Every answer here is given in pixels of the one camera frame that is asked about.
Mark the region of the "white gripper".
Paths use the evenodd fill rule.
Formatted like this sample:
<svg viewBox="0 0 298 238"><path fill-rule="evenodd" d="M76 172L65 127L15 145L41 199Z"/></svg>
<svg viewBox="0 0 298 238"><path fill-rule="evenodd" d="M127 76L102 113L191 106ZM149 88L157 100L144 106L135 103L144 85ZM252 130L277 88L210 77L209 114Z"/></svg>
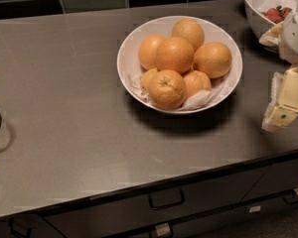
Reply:
<svg viewBox="0 0 298 238"><path fill-rule="evenodd" d="M288 127L298 117L298 3L285 18L266 31L259 42L278 47L283 60L292 64L284 73L275 72L271 83L271 101L262 121L262 128L275 132Z"/></svg>

